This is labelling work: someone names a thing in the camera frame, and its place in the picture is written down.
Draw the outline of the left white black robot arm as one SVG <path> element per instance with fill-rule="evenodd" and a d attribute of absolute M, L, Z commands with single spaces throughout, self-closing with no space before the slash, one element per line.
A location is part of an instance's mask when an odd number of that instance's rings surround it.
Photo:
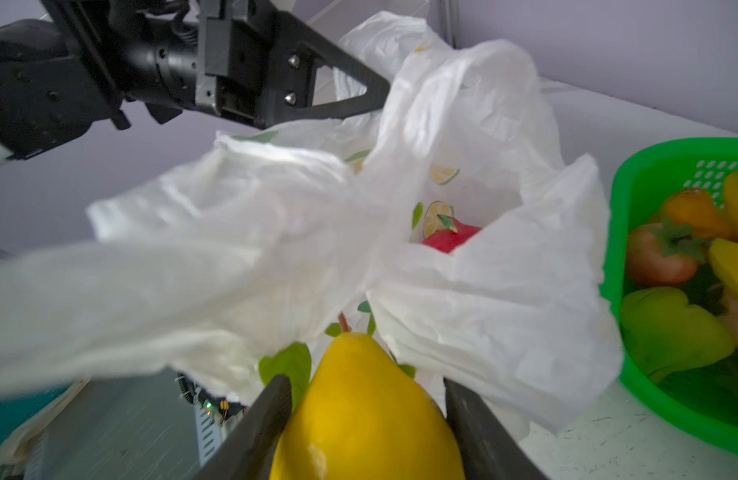
<path fill-rule="evenodd" d="M 142 102 L 258 129 L 383 107 L 389 82 L 268 1 L 48 1 L 0 27 L 0 164 L 120 130 Z"/>

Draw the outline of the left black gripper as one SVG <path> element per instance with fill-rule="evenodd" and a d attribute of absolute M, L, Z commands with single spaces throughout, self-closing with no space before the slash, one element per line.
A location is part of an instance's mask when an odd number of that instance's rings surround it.
<path fill-rule="evenodd" d="M 383 108 L 390 84 L 270 1 L 112 1 L 118 88 L 159 124 L 196 111 L 264 129 Z M 320 76 L 347 91 L 316 101 Z M 266 99 L 272 95 L 272 120 Z"/>

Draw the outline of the white plastic bag lemon print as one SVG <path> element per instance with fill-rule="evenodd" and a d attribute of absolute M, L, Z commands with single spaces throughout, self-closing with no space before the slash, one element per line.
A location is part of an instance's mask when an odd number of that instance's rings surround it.
<path fill-rule="evenodd" d="M 169 367 L 250 400 L 263 357 L 364 299 L 400 362 L 548 430 L 596 400 L 623 363 L 609 208 L 531 57 L 389 12 L 341 45 L 391 79 L 383 110 L 221 134 L 90 205 L 94 241 L 0 262 L 0 396 Z M 439 252 L 438 214 L 481 231 Z"/>

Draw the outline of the fake pink dragon fruit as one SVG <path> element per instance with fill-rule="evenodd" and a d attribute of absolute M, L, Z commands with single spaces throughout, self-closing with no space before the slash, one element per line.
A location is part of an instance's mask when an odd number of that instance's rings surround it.
<path fill-rule="evenodd" d="M 449 215 L 438 214 L 437 217 L 443 228 L 423 240 L 422 244 L 442 253 L 451 253 L 481 231 L 480 227 L 463 224 Z"/>

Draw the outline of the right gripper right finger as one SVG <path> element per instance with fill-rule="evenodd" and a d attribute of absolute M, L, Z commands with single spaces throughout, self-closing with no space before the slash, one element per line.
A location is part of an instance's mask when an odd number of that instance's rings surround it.
<path fill-rule="evenodd" d="M 446 420 L 467 479 L 547 479 L 477 393 L 448 378 L 443 383 Z"/>

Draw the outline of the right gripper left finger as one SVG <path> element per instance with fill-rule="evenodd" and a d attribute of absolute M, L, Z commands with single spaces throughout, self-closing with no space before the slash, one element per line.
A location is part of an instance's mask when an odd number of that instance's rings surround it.
<path fill-rule="evenodd" d="M 292 406 L 289 378 L 275 376 L 193 479 L 268 479 L 275 448 L 291 418 Z"/>

